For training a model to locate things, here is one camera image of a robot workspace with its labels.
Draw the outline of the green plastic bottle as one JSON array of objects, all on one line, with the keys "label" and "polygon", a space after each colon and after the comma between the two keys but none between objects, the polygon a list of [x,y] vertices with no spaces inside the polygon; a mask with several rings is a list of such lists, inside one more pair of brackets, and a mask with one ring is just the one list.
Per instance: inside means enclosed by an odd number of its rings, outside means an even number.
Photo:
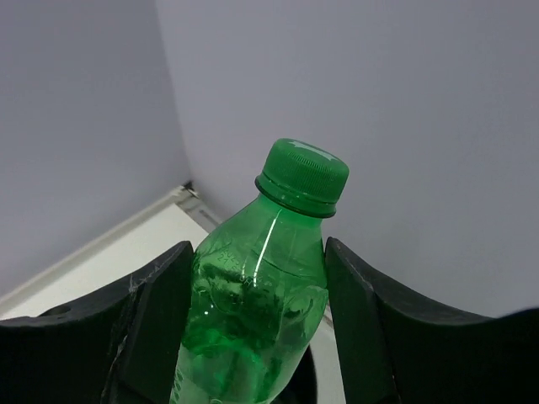
[{"label": "green plastic bottle", "polygon": [[258,196],[196,248],[173,403],[270,403],[286,388],[328,304],[322,222],[349,176],[334,155],[282,138]]}]

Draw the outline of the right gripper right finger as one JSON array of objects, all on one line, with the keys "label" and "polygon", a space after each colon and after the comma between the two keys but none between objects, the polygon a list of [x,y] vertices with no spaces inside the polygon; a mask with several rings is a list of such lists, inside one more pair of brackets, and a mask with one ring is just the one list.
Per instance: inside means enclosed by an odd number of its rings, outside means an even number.
[{"label": "right gripper right finger", "polygon": [[538,311],[488,317],[442,304],[326,243],[348,403],[535,403]]}]

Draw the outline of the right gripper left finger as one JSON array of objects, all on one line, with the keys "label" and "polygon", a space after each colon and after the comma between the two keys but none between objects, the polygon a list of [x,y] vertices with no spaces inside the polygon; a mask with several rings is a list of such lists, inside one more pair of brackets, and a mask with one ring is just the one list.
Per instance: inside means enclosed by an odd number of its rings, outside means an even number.
[{"label": "right gripper left finger", "polygon": [[190,304],[193,248],[39,316],[1,322],[3,403],[167,403]]}]

